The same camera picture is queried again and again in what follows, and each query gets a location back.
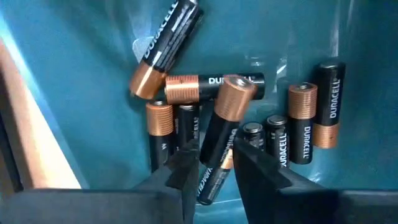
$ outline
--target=teal plastic bin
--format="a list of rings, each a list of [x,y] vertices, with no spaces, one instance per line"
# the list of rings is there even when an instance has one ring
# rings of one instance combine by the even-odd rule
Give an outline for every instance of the teal plastic bin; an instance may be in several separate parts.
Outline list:
[[[84,188],[130,189],[150,175],[144,102],[131,74],[172,1],[1,1],[1,37]],[[305,80],[315,64],[347,64],[338,147],[291,169],[325,187],[398,189],[397,1],[200,1],[202,24],[172,74],[264,72]],[[201,139],[212,105],[201,117]],[[195,223],[245,223],[234,173]]]

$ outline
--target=copper battery top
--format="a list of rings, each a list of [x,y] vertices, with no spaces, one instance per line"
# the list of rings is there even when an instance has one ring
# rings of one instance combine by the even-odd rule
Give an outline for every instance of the copper battery top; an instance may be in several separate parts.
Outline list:
[[[337,146],[338,130],[340,124],[333,126],[324,126],[320,124],[313,125],[313,144],[322,149],[331,149]]]
[[[289,116],[295,119],[310,119],[317,112],[318,87],[311,83],[289,86]]]
[[[182,75],[166,78],[165,94],[167,103],[196,103],[199,102],[199,76]]]
[[[145,61],[141,61],[130,81],[131,95],[151,100],[164,84],[166,73],[158,72]]]
[[[227,121],[241,121],[257,86],[239,75],[224,77],[215,102],[215,113]]]
[[[173,132],[173,106],[163,101],[146,104],[147,129],[152,136],[166,136]]]
[[[229,149],[223,163],[221,164],[222,169],[232,169],[234,167],[234,159],[232,149]]]

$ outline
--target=teal plastic wall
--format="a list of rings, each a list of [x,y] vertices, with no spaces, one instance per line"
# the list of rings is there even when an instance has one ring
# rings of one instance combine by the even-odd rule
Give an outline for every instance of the teal plastic wall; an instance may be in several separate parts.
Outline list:
[[[150,175],[144,102],[128,83],[171,3],[1,1],[0,34],[84,188],[129,189]],[[199,3],[203,23],[173,74],[264,72],[267,96],[245,116],[262,121],[277,106],[276,79],[305,80],[339,57],[348,66],[339,145],[292,169],[325,187],[398,189],[397,1]],[[197,208],[196,223],[220,220],[245,221],[234,174],[214,205]]]

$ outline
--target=teal container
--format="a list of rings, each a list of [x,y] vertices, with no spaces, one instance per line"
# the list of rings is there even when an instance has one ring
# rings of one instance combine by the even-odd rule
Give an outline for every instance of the teal container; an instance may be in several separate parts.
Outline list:
[[[82,187],[130,189],[150,175],[144,102],[131,74],[172,0],[2,1],[0,35]],[[338,147],[292,169],[334,189],[398,189],[397,1],[200,1],[202,24],[171,74],[264,72],[306,80],[315,64],[347,64]],[[202,116],[202,137],[211,103]],[[234,173],[195,223],[245,223]]]

